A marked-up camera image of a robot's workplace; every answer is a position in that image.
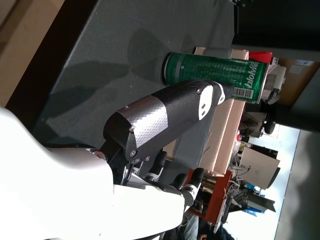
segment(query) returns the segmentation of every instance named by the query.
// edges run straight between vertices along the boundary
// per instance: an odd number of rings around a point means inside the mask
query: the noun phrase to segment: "person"
[[[216,234],[213,228],[213,225],[187,211],[183,215],[182,223],[167,231],[163,240],[235,240],[222,225]]]

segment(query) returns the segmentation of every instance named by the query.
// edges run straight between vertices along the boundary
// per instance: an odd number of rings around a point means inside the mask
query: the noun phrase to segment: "desk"
[[[116,110],[165,87],[169,52],[233,36],[226,0],[65,0],[6,107],[42,143],[99,148]]]

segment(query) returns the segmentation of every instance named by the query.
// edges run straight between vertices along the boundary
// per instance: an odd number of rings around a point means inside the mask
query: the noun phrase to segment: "carbon fiber panel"
[[[135,101],[117,112],[134,127],[133,132],[137,148],[168,127],[165,105],[151,95]]]

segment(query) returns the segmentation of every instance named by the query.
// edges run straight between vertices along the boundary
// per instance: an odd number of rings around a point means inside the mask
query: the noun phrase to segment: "wall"
[[[276,240],[319,239],[320,134],[300,131]]]
[[[290,112],[297,116],[320,120],[320,68],[292,106]]]

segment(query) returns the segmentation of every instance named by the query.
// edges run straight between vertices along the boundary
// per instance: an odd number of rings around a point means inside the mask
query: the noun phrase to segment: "green can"
[[[168,85],[189,80],[232,84],[232,98],[258,104],[267,71],[268,64],[259,61],[171,53],[165,60],[163,77]]]

